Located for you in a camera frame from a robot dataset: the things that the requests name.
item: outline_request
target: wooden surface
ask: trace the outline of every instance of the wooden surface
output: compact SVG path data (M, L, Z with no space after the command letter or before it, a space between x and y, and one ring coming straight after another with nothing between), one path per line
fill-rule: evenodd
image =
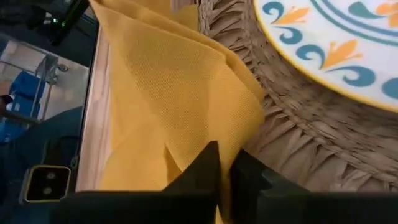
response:
M101 30L85 114L76 191L98 187L109 156L109 43Z

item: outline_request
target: plate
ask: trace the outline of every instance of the plate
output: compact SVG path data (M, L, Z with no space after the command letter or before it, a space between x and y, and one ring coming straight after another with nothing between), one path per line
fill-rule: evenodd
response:
M310 78L398 113L398 0L254 0L268 40Z

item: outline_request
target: yellow fabric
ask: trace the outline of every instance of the yellow fabric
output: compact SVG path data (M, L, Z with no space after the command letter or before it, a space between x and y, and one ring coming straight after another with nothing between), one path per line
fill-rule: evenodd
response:
M263 92L237 55L199 34L196 8L91 0L111 44L111 147L103 190L162 190L218 141L224 220L228 171L263 122Z

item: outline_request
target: woven placemat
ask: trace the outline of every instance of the woven placemat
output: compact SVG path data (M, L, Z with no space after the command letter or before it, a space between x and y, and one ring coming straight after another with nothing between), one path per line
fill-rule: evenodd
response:
M202 0L199 22L265 89L265 123L248 152L310 190L397 190L398 114L341 96L291 66L263 34L252 0Z

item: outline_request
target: black machine part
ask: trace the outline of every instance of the black machine part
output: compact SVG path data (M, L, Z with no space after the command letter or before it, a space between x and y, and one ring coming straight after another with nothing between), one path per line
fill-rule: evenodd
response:
M0 1L0 24L15 26L25 24L28 29L37 29L52 45L59 45L90 5L88 0L72 0L66 13L54 15L44 24L47 11L41 4L53 0L5 0Z
M234 223L398 223L397 194L311 193L240 151L230 170ZM54 224L214 223L220 204L218 145L160 192L80 192L61 200Z

